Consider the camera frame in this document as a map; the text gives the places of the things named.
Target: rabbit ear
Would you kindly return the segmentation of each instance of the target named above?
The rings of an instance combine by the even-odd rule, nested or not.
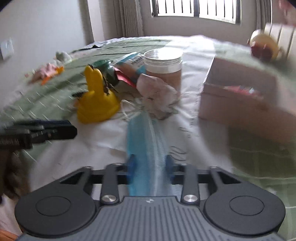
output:
[[[96,95],[103,96],[104,95],[104,87],[103,87],[103,75],[98,69],[94,69],[92,72],[92,85],[93,90]]]
[[[90,67],[89,65],[86,66],[86,68],[84,70],[84,76],[85,76],[87,87],[88,87],[89,91],[94,90],[93,80],[92,80],[92,72],[93,72],[92,67]]]

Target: silver screw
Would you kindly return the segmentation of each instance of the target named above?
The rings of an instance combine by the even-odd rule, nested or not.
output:
[[[186,202],[196,202],[198,200],[197,196],[191,194],[186,195],[183,199]]]
[[[116,197],[114,196],[114,195],[104,195],[103,197],[102,197],[102,200],[104,201],[104,202],[115,202],[116,201]]]

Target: blue face mask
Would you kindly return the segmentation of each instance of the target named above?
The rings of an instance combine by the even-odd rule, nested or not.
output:
[[[128,123],[127,154],[134,155],[135,171],[130,196],[180,196],[165,171],[168,149],[157,119],[141,111]]]

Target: orange object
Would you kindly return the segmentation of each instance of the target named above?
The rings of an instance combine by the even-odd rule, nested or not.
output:
[[[45,85],[52,77],[54,77],[57,74],[62,73],[65,70],[65,68],[64,68],[64,66],[61,66],[61,67],[57,67],[55,70],[56,70],[56,72],[54,74],[47,76],[42,80],[41,85]]]
[[[0,229],[0,241],[14,241],[17,236],[13,233]]]

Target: window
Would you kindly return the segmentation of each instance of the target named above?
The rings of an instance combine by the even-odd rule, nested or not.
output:
[[[152,0],[153,16],[187,16],[240,23],[240,0]]]

